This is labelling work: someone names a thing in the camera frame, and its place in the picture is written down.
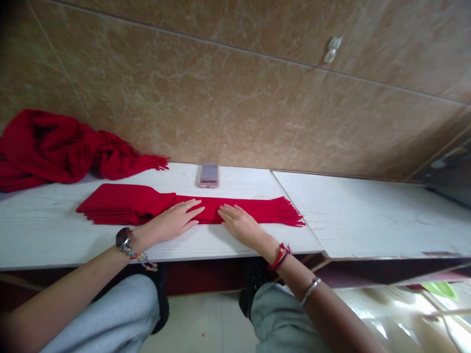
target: white table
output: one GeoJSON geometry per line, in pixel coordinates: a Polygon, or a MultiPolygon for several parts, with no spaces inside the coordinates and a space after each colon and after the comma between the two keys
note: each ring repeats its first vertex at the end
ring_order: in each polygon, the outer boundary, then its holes
{"type": "Polygon", "coordinates": [[[421,186],[273,174],[330,258],[471,257],[471,211],[421,186]]]}
{"type": "MultiPolygon", "coordinates": [[[[0,269],[76,266],[114,244],[122,226],[98,226],[75,212],[103,183],[139,184],[178,195],[267,200],[286,196],[269,170],[220,167],[220,188],[196,187],[197,166],[170,163],[170,170],[148,170],[110,181],[87,177],[73,185],[50,184],[2,196],[0,269]]],[[[263,224],[294,253],[323,251],[309,227],[263,224]]],[[[147,251],[152,260],[176,261],[252,256],[222,225],[197,225],[181,237],[147,251]]]]}

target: crumpled red scarf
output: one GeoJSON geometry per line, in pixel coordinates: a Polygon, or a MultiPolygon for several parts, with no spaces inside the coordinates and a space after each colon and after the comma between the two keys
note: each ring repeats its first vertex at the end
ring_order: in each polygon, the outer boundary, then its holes
{"type": "Polygon", "coordinates": [[[110,180],[144,170],[168,169],[167,159],[139,155],[118,136],[94,131],[75,118],[24,110],[0,138],[0,191],[28,189],[47,182],[80,181],[91,168],[110,180]]]}
{"type": "Polygon", "coordinates": [[[200,224],[219,224],[220,206],[237,204],[258,223],[281,223],[293,227],[305,226],[294,206],[284,197],[272,200],[243,200],[161,194],[149,186],[102,184],[77,209],[95,224],[137,226],[150,221],[171,206],[196,198],[205,210],[195,217],[200,224]]]}

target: leg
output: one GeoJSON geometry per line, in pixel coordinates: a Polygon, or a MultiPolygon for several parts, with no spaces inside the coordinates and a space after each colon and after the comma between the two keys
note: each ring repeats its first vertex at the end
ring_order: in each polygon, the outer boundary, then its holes
{"type": "Polygon", "coordinates": [[[257,353],[330,352],[296,298],[278,283],[255,294],[251,320],[260,340],[257,353]]]}
{"type": "Polygon", "coordinates": [[[137,353],[158,318],[155,285],[133,275],[86,308],[41,353],[137,353]]]}

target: forearm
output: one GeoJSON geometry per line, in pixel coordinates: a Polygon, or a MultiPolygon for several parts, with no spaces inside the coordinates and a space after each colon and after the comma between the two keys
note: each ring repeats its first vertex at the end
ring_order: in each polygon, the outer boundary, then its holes
{"type": "Polygon", "coordinates": [[[5,324],[14,351],[44,348],[128,263],[129,257],[110,248],[8,314],[5,324]]]}
{"type": "MultiPolygon", "coordinates": [[[[278,246],[274,238],[267,238],[259,253],[272,264],[278,246]]],[[[315,279],[315,274],[290,254],[277,272],[299,301],[302,301],[315,279]]],[[[386,352],[360,318],[325,283],[321,282],[313,290],[305,304],[305,311],[334,351],[386,352]]]]}

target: red bracelet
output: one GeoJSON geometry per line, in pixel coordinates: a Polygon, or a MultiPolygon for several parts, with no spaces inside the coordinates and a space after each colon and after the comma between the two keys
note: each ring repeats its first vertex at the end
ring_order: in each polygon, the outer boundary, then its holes
{"type": "Polygon", "coordinates": [[[289,253],[291,253],[291,249],[289,248],[289,244],[288,244],[288,246],[285,246],[284,243],[281,243],[280,244],[280,251],[278,252],[278,256],[276,257],[275,262],[273,262],[273,265],[268,265],[268,269],[270,271],[276,271],[281,266],[281,264],[286,259],[286,256],[289,253]]]}

